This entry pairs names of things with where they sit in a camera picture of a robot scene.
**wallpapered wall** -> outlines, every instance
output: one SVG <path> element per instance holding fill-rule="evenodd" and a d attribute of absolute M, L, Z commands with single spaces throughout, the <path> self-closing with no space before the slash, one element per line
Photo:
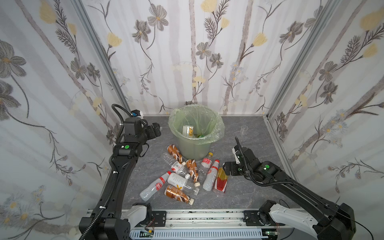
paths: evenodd
<path fill-rule="evenodd" d="M 384 4 L 342 1 L 276 114 L 299 180 L 382 238 Z M 356 239 L 370 239 L 358 226 Z"/>
<path fill-rule="evenodd" d="M 73 239 L 109 172 L 118 98 L 60 0 L 0 2 L 0 232 Z"/>
<path fill-rule="evenodd" d="M 266 113 L 326 1 L 83 0 L 132 109 Z"/>

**gray marble tabletop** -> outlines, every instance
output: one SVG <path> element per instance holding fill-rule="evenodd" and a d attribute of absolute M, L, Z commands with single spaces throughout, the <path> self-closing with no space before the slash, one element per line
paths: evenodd
<path fill-rule="evenodd" d="M 123 209 L 129 209 L 133 203 L 144 202 L 139 196 L 140 192 L 170 170 L 170 166 L 165 165 L 163 154 L 167 153 L 169 144 L 177 146 L 177 138 L 168 127 L 168 117 L 145 117 L 145 119 L 149 124 L 159 123 L 162 126 L 162 134 L 160 137 L 148 141 L 150 145 L 148 152 L 144 157 L 139 158 L 127 186 Z M 225 135 L 213 143 L 210 149 L 214 154 L 213 159 L 220 160 L 220 167 L 224 162 L 234 160 L 232 148 L 236 145 L 235 136 L 239 138 L 243 147 L 252 149 L 261 162 L 269 160 L 282 167 L 262 117 L 225 116 L 223 122 Z M 248 130 L 242 132 L 241 126 L 247 126 Z M 272 187 L 259 187 L 242 176 L 230 176 L 223 195 L 217 195 L 213 191 L 207 192 L 201 188 L 197 196 L 190 196 L 195 199 L 193 205 L 165 196 L 164 190 L 163 186 L 148 200 L 153 209 L 251 209 L 259 208 L 266 200 L 279 202 L 279 199 L 283 199 L 291 208 L 299 207 Z"/>

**bin rim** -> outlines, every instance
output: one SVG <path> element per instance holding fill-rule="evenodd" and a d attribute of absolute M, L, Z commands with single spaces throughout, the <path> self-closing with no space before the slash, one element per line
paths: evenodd
<path fill-rule="evenodd" d="M 203 107 L 203 108 L 205 108 L 205 109 L 211 111 L 212 113 L 217 114 L 218 116 L 220 116 L 219 113 L 213 111 L 212 109 L 208 108 L 207 106 L 205 106 L 205 105 L 200 105 L 200 104 L 197 104 L 197 103 L 186 105 L 186 106 L 184 106 L 184 107 L 182 107 L 182 108 L 179 108 L 179 110 L 182 110 L 182 109 L 184 109 L 184 108 L 191 107 L 191 106 L 199 106 L 199 107 Z M 205 139 L 205 138 L 209 137 L 209 136 L 212 134 L 212 132 L 211 132 L 210 134 L 208 134 L 208 135 L 206 135 L 206 136 L 204 136 L 204 137 L 200 137 L 200 138 L 189 138 L 189 137 L 183 136 L 183 134 L 182 134 L 181 132 L 179 132 L 179 131 L 176 131 L 176 132 L 177 132 L 177 135 L 178 135 L 178 136 L 181 136 L 183 139 L 188 139 L 188 140 L 192 140 L 192 141 L 197 141 L 197 140 Z"/>

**plastic trash bin liner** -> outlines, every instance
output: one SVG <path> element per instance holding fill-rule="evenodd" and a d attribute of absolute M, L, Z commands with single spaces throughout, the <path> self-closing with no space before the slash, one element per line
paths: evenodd
<path fill-rule="evenodd" d="M 169 116 L 168 125 L 178 138 L 178 149 L 187 159 L 205 157 L 211 146 L 224 136 L 224 123 L 221 116 L 206 106 L 191 104 L 174 109 Z M 192 125 L 193 134 L 203 135 L 200 138 L 188 138 L 182 135 L 183 125 Z"/>

